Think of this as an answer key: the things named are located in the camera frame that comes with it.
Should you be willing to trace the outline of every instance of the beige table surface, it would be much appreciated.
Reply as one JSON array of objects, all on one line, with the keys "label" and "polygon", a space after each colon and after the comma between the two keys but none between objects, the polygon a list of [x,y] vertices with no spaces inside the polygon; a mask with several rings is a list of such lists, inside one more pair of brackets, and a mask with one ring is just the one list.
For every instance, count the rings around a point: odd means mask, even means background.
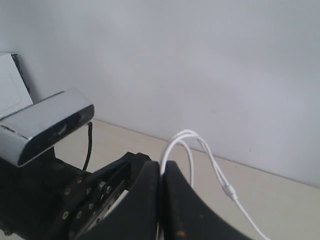
[{"label": "beige table surface", "polygon": [[[87,127],[83,127],[59,142],[55,146],[57,157],[82,168],[88,150],[87,131]],[[144,153],[159,161],[165,144],[165,141],[94,120],[88,171],[102,168],[126,152]],[[193,151],[193,157],[194,189],[202,200],[247,236],[262,239],[225,195],[206,155]],[[170,159],[177,161],[188,178],[189,164],[183,147],[177,146]],[[236,189],[240,202],[267,237],[271,240],[320,240],[320,189],[221,158],[216,160]]]}]

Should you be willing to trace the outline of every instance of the cable connector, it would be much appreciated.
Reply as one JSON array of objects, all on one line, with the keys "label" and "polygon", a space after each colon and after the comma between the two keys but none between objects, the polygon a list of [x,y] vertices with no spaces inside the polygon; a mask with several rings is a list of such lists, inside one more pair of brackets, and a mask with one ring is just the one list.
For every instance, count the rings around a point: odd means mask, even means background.
[{"label": "cable connector", "polygon": [[224,193],[231,198],[233,201],[236,201],[238,199],[238,196],[236,194],[236,190],[234,189],[234,187],[230,184],[228,185],[223,185],[222,189],[224,191]]}]

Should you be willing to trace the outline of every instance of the black cable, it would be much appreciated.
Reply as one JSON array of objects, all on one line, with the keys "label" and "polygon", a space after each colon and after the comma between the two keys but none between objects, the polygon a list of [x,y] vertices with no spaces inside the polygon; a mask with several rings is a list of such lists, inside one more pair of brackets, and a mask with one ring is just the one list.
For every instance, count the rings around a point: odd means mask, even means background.
[{"label": "black cable", "polygon": [[89,122],[88,124],[88,153],[86,154],[86,159],[83,165],[83,170],[86,171],[87,167],[89,165],[91,152],[92,152],[92,130],[93,130],[93,124],[92,122]]}]

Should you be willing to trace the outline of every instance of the white charging cable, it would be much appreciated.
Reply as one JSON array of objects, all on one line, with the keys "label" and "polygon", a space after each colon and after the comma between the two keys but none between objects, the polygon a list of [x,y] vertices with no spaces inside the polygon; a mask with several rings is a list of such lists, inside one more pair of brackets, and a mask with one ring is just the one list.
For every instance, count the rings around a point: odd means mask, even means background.
[{"label": "white charging cable", "polygon": [[163,175],[166,171],[166,164],[168,161],[168,157],[172,151],[172,149],[175,147],[177,144],[182,144],[182,146],[185,148],[187,154],[188,154],[188,161],[189,161],[189,166],[190,166],[190,185],[193,187],[194,185],[194,162],[193,162],[193,156],[191,153],[191,150],[189,146],[183,141],[183,139],[197,139],[197,141],[200,143],[201,147],[203,148],[204,152],[206,155],[209,157],[212,167],[215,171],[216,177],[218,181],[220,182],[223,191],[225,194],[231,198],[237,207],[240,209],[240,211],[244,214],[244,216],[247,218],[247,220],[250,222],[250,224],[253,226],[253,228],[258,232],[258,234],[264,239],[264,240],[270,240],[270,238],[266,237],[260,229],[257,227],[255,222],[251,219],[247,211],[244,209],[244,207],[240,204],[238,200],[238,196],[236,194],[236,190],[232,187],[231,184],[229,184],[228,180],[224,176],[223,172],[221,171],[219,165],[217,164],[211,149],[207,142],[200,137],[196,132],[192,130],[183,130],[179,133],[177,133],[166,145],[166,147],[163,149],[161,159],[160,159],[160,174]]}]

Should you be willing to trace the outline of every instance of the white box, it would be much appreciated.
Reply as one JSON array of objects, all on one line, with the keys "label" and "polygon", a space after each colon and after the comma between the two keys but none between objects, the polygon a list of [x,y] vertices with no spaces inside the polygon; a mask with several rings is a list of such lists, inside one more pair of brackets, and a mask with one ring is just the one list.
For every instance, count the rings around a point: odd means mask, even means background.
[{"label": "white box", "polygon": [[0,119],[32,104],[11,54],[0,53]]}]

